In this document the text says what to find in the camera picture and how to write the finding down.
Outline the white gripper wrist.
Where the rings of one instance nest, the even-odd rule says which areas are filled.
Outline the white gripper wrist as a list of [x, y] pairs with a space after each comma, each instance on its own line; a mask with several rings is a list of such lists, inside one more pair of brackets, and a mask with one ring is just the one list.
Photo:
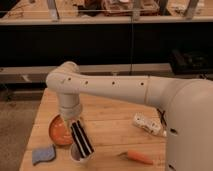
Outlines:
[[[66, 126], [70, 125], [72, 120], [76, 120], [82, 113], [82, 105], [77, 104], [71, 108], [60, 107], [59, 114], [63, 119]], [[77, 144], [78, 150], [82, 158], [90, 156], [93, 152], [93, 146], [91, 145], [87, 134], [85, 133], [81, 122], [78, 121], [77, 124], [73, 122], [71, 124], [72, 136]]]

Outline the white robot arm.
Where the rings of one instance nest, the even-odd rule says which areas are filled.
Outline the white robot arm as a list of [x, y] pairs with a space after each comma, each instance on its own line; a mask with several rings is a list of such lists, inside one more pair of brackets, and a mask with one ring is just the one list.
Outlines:
[[46, 77], [59, 113], [81, 113], [81, 93], [159, 109], [166, 121], [165, 171], [213, 171], [213, 81], [156, 76], [89, 76], [65, 62]]

